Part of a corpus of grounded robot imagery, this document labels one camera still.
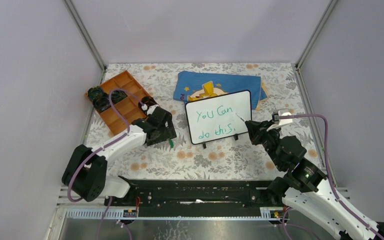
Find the small whiteboard black frame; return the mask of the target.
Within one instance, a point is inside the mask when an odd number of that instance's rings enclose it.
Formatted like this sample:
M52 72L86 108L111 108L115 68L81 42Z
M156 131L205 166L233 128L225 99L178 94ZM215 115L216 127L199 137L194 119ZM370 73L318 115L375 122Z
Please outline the small whiteboard black frame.
M190 141L193 145L233 137L248 132L252 120L251 93L248 90L187 102L184 106Z

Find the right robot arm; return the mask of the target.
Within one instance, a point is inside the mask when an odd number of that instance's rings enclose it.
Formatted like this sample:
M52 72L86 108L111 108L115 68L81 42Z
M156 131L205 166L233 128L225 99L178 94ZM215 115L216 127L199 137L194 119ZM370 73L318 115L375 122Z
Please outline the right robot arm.
M262 145L284 176L267 188L267 201L282 203L305 215L336 240L384 240L384 222L360 212L333 186L332 178L305 158L296 136L280 136L274 121L246 120L253 145Z

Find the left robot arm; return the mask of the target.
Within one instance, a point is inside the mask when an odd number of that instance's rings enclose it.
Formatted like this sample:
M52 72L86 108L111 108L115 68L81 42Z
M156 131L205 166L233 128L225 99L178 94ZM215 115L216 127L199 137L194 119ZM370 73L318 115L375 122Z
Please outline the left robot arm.
M145 110L145 118L136 119L113 138L88 147L78 145L65 168L61 182L68 187L71 202L91 202L98 197L115 197L128 206L135 200L135 192L128 180L107 174L108 164L128 151L151 146L176 138L172 114L158 104Z

